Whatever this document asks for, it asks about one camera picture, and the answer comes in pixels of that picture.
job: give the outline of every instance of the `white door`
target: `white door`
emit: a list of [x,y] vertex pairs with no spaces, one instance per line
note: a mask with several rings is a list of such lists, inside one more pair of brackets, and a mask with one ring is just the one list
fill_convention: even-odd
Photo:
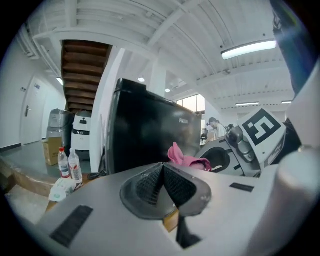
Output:
[[42,121],[47,96],[47,86],[34,77],[28,87],[21,117],[21,141],[23,145],[42,139]]

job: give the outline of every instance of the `wooden staircase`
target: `wooden staircase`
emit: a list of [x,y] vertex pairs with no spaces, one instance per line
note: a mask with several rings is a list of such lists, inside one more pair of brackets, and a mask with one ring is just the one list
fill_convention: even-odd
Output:
[[74,114],[92,112],[111,49],[111,45],[98,42],[63,41],[61,67],[66,110]]

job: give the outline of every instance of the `plastic bottle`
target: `plastic bottle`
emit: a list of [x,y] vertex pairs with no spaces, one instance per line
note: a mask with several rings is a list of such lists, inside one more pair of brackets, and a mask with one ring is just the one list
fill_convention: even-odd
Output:
[[69,172],[68,157],[65,153],[64,147],[59,147],[58,165],[59,165],[61,177],[62,178],[69,178],[70,172]]
[[69,167],[72,178],[75,180],[75,183],[81,184],[82,172],[80,167],[80,161],[78,155],[76,154],[76,151],[73,148],[70,149]]

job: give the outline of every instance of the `black tape strip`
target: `black tape strip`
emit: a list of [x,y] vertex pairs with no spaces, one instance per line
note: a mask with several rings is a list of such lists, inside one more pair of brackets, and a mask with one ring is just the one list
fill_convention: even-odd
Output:
[[248,186],[248,185],[243,185],[243,184],[239,184],[239,183],[232,183],[230,185],[231,188],[237,189],[237,190],[243,190],[243,191],[247,191],[247,192],[252,192],[254,190],[254,186]]
[[65,220],[64,222],[50,235],[50,237],[63,245],[69,247],[73,239],[76,237],[93,209],[79,205]]

